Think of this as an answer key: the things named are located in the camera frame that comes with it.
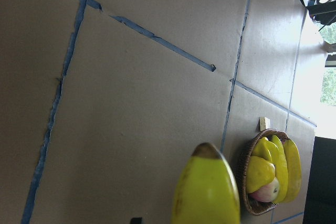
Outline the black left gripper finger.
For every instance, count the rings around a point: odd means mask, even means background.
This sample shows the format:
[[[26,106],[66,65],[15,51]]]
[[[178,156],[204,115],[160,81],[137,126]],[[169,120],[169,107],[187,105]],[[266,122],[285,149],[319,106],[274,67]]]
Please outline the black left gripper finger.
[[[133,217],[133,218],[131,218],[130,224],[142,224],[142,217]]]

